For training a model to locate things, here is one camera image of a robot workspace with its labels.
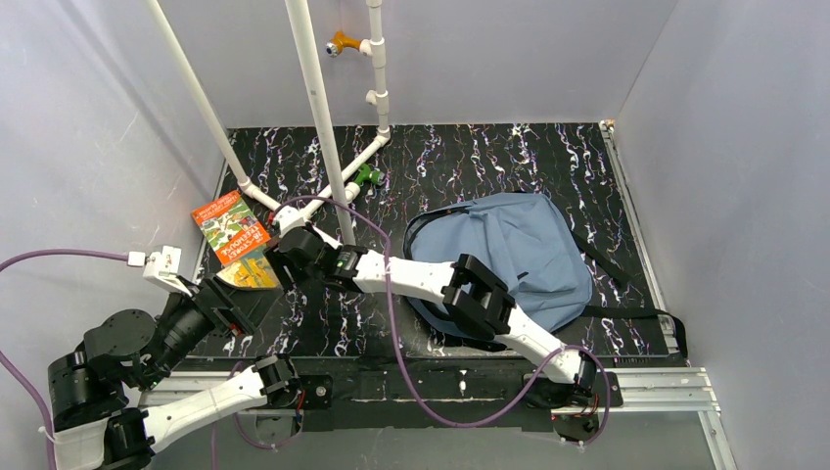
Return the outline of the blue backpack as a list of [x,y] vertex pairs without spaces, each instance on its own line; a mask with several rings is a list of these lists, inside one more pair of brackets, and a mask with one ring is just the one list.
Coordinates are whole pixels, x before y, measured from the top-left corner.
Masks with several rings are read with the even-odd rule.
[[632,277],[577,235],[543,194],[498,193],[420,213],[406,227],[402,254],[430,262],[476,257],[534,322],[600,357],[675,362],[688,356],[686,331],[675,316],[653,306],[593,302],[594,269],[620,288]]

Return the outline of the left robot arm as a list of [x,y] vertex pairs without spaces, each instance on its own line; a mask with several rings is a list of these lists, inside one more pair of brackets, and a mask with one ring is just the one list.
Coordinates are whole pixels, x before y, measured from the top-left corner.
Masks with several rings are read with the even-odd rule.
[[161,406],[130,405],[126,389],[153,390],[205,337],[251,334],[274,306],[265,288],[210,275],[185,282],[162,313],[124,309],[88,330],[48,367],[59,469],[143,469],[182,437],[250,408],[294,402],[300,378],[283,354],[259,357],[231,378]]

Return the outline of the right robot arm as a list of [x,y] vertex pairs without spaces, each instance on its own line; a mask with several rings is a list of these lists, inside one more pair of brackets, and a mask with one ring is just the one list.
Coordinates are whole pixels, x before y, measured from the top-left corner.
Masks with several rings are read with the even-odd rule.
[[265,257],[286,290],[314,280],[340,291],[442,306],[462,334],[506,346],[533,363],[536,374],[574,394],[593,391],[596,362],[535,322],[507,285],[472,255],[444,262],[397,258],[386,251],[332,244],[315,228],[297,226],[269,243]]

